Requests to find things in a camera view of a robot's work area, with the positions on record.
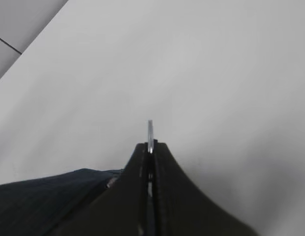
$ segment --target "gray surface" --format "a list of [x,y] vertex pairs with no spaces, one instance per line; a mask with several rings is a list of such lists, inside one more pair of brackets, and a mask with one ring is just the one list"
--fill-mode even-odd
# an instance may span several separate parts
[[19,57],[19,54],[0,42],[0,78]]
[[0,37],[23,52],[67,0],[0,0]]
[[123,168],[152,119],[224,209],[305,236],[305,1],[71,0],[3,78],[0,183]]

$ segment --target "black object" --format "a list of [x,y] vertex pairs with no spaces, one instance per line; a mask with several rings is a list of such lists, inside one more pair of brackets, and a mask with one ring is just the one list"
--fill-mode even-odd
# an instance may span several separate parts
[[114,185],[50,236],[257,235],[206,197],[165,143],[153,147],[138,144]]

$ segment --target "metal pin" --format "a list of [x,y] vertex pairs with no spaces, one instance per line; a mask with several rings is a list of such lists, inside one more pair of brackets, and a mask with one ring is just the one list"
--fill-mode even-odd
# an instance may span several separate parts
[[153,121],[148,120],[148,152],[153,153]]

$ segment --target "silver rod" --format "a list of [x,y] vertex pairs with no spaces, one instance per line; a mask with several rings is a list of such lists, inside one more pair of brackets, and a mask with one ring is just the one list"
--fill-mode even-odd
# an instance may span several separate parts
[[148,120],[148,152],[153,153],[153,121]]

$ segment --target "black fabric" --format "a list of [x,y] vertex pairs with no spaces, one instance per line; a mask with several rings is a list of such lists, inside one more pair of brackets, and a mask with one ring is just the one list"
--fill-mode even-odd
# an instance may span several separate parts
[[80,169],[0,185],[0,236],[42,236],[106,190],[122,170]]

